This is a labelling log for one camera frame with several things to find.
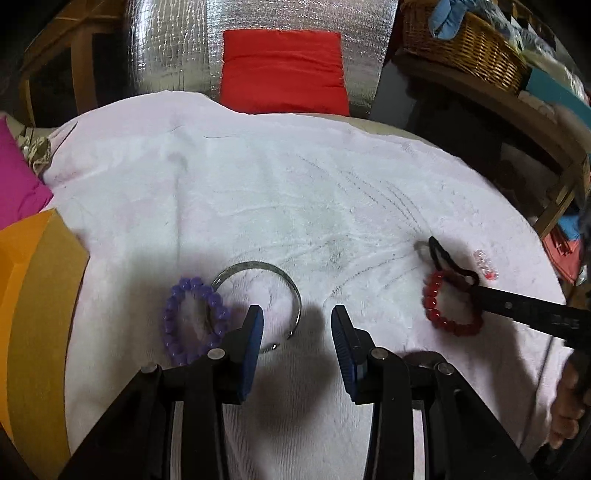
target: red beaded bracelet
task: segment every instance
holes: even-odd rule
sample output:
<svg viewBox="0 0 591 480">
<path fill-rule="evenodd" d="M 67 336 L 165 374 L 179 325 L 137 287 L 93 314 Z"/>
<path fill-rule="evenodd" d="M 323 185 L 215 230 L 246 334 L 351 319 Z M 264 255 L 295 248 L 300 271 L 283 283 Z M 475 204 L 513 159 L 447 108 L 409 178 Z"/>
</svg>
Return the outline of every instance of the red beaded bracelet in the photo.
<svg viewBox="0 0 591 480">
<path fill-rule="evenodd" d="M 427 286 L 424 289 L 423 306 L 426 309 L 427 318 L 431 321 L 435 328 L 442 328 L 446 332 L 455 334 L 456 336 L 476 335 L 482 328 L 482 311 L 472 308 L 472 323 L 463 325 L 449 320 L 441 315 L 437 309 L 437 294 L 446 279 L 451 285 L 460 291 L 467 291 L 470 285 L 459 275 L 446 271 L 436 271 L 427 280 Z"/>
</svg>

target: purple bead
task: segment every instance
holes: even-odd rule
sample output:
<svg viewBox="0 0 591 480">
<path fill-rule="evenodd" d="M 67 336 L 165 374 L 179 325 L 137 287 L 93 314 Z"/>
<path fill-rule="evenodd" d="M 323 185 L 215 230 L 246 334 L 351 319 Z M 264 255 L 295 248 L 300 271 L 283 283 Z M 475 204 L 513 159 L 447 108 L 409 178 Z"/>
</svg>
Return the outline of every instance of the purple bead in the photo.
<svg viewBox="0 0 591 480">
<path fill-rule="evenodd" d="M 201 285 L 198 289 L 197 289 L 197 295 L 199 295 L 201 298 L 206 299 L 207 297 L 209 297 L 211 294 L 213 293 L 213 288 L 211 288 L 211 286 L 209 285 Z"/>
<path fill-rule="evenodd" d="M 176 311 L 178 310 L 178 300 L 175 299 L 174 297 L 169 297 L 166 300 L 166 309 L 167 310 L 172 310 L 172 311 Z"/>
<path fill-rule="evenodd" d="M 178 342 L 173 342 L 170 345 L 168 345 L 167 350 L 168 350 L 168 354 L 170 356 L 176 355 L 177 353 L 180 353 L 183 351 L 183 349 L 178 344 Z"/>
<path fill-rule="evenodd" d="M 173 333 L 177 329 L 177 323 L 174 320 L 164 321 L 164 333 Z"/>
<path fill-rule="evenodd" d="M 203 280 L 200 277 L 193 277 L 191 280 L 191 290 L 197 290 L 201 285 L 203 285 Z"/>
<path fill-rule="evenodd" d="M 197 356 L 203 356 L 203 355 L 205 355 L 207 352 L 209 352 L 209 347 L 208 347 L 207 345 L 204 345 L 204 344 L 202 344 L 202 343 L 201 343 L 201 344 L 200 344 L 200 345 L 197 347 L 197 350 L 196 350 L 196 352 L 197 352 Z"/>
<path fill-rule="evenodd" d="M 174 353 L 172 357 L 173 362 L 177 366 L 184 367 L 185 365 L 187 365 L 187 354 L 185 352 Z"/>
<path fill-rule="evenodd" d="M 228 331 L 228 323 L 224 320 L 216 322 L 216 324 L 213 326 L 213 331 L 218 337 L 223 337 Z"/>
<path fill-rule="evenodd" d="M 177 339 L 172 335 L 166 334 L 162 336 L 162 341 L 164 342 L 164 346 L 168 348 L 173 343 L 177 343 Z"/>
<path fill-rule="evenodd" d="M 217 348 L 222 343 L 222 339 L 218 337 L 215 333 L 210 333 L 207 336 L 207 346 L 209 348 Z"/>
<path fill-rule="evenodd" d="M 179 281 L 178 281 L 179 286 L 184 290 L 184 291 L 189 291 L 191 290 L 191 279 L 187 278 L 187 277 L 182 277 Z"/>
<path fill-rule="evenodd" d="M 184 290 L 180 286 L 175 285 L 170 290 L 173 292 L 173 297 L 177 299 L 179 303 L 184 300 Z"/>
<path fill-rule="evenodd" d="M 213 292 L 209 297 L 207 297 L 207 303 L 211 308 L 220 307 L 222 306 L 222 296 L 217 293 Z"/>
<path fill-rule="evenodd" d="M 188 353 L 187 354 L 187 363 L 189 365 L 191 365 L 195 360 L 197 360 L 200 357 L 201 357 L 201 355 L 199 355 L 197 352 Z"/>
<path fill-rule="evenodd" d="M 229 320 L 230 319 L 230 309 L 226 307 L 216 307 L 213 311 L 213 316 L 216 320 Z"/>
</svg>

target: silver bangle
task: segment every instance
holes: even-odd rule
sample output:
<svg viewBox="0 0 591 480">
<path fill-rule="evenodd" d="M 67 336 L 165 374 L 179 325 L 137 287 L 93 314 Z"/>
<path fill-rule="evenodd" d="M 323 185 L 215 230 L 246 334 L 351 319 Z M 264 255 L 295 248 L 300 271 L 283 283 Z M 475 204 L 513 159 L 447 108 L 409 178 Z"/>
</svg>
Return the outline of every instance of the silver bangle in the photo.
<svg viewBox="0 0 591 480">
<path fill-rule="evenodd" d="M 224 283 L 228 278 L 230 278 L 234 274 L 236 274 L 238 272 L 241 272 L 241 271 L 244 271 L 244 270 L 253 270 L 253 269 L 256 269 L 256 270 L 268 270 L 270 272 L 276 273 L 281 278 L 283 278 L 283 280 L 285 280 L 287 282 L 287 284 L 290 286 L 291 291 L 295 294 L 295 297 L 296 297 L 296 300 L 297 300 L 297 314 L 295 316 L 295 321 L 293 322 L 293 328 L 291 329 L 291 331 L 285 337 L 285 340 L 289 340 L 293 336 L 293 334 L 296 332 L 297 326 L 300 324 L 301 296 L 300 296 L 300 292 L 297 289 L 296 284 L 294 283 L 294 281 L 290 278 L 290 276 L 287 273 L 285 273 L 279 267 L 276 267 L 275 265 L 272 265 L 270 263 L 257 262 L 257 261 L 241 262 L 241 263 L 237 263 L 237 264 L 231 265 L 227 269 L 223 270 L 215 278 L 215 280 L 213 280 L 213 282 L 212 282 L 213 291 L 216 291 L 222 283 Z M 212 319 L 211 319 L 211 315 L 210 315 L 210 311 L 209 310 L 208 310 L 208 313 L 207 313 L 207 318 L 209 320 L 210 325 L 212 325 L 213 323 L 212 323 Z M 280 343 L 272 343 L 270 345 L 264 346 L 264 347 L 261 348 L 261 350 L 259 351 L 259 353 L 267 353 L 267 352 L 270 352 L 271 350 L 275 350 L 280 345 L 281 345 Z"/>
</svg>

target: finger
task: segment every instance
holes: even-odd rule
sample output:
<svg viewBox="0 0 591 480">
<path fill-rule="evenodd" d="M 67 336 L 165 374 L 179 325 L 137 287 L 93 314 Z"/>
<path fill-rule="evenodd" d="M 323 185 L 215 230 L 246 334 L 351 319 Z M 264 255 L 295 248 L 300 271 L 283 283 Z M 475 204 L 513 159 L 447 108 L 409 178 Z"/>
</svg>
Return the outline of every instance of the finger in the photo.
<svg viewBox="0 0 591 480">
<path fill-rule="evenodd" d="M 574 394 L 573 390 L 558 388 L 556 399 L 550 407 L 552 416 L 578 420 L 585 413 L 583 402 Z"/>
<path fill-rule="evenodd" d="M 564 364 L 564 369 L 562 370 L 562 377 L 560 378 L 560 382 L 558 384 L 572 390 L 578 381 L 579 372 L 577 372 L 577 369 L 571 362 L 566 362 Z"/>
<path fill-rule="evenodd" d="M 573 439 L 579 432 L 579 422 L 572 419 L 565 419 L 564 417 L 554 416 L 550 423 L 550 430 L 565 438 Z"/>
<path fill-rule="evenodd" d="M 564 437 L 561 437 L 556 432 L 550 432 L 550 434 L 548 435 L 548 443 L 554 450 L 560 448 L 563 441 Z"/>
</svg>

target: metal screw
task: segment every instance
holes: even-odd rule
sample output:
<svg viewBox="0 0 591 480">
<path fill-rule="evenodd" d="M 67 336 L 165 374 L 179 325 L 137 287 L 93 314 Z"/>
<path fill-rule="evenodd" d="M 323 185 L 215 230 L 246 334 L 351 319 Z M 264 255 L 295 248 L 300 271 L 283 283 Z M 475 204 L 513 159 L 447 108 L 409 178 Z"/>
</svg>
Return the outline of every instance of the metal screw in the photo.
<svg viewBox="0 0 591 480">
<path fill-rule="evenodd" d="M 437 366 L 437 369 L 444 375 L 451 375 L 452 373 L 454 373 L 456 371 L 456 369 L 453 368 L 453 365 L 450 365 L 447 362 L 441 362 Z"/>
<path fill-rule="evenodd" d="M 212 348 L 209 352 L 207 352 L 207 356 L 211 360 L 221 360 L 226 356 L 226 351 L 223 348 Z"/>
<path fill-rule="evenodd" d="M 371 350 L 371 356 L 377 360 L 384 360 L 388 356 L 388 351 L 385 348 L 377 347 Z"/>
<path fill-rule="evenodd" d="M 157 368 L 158 365 L 156 365 L 154 362 L 148 362 L 147 364 L 143 365 L 140 370 L 143 374 L 151 374 L 154 373 Z"/>
</svg>

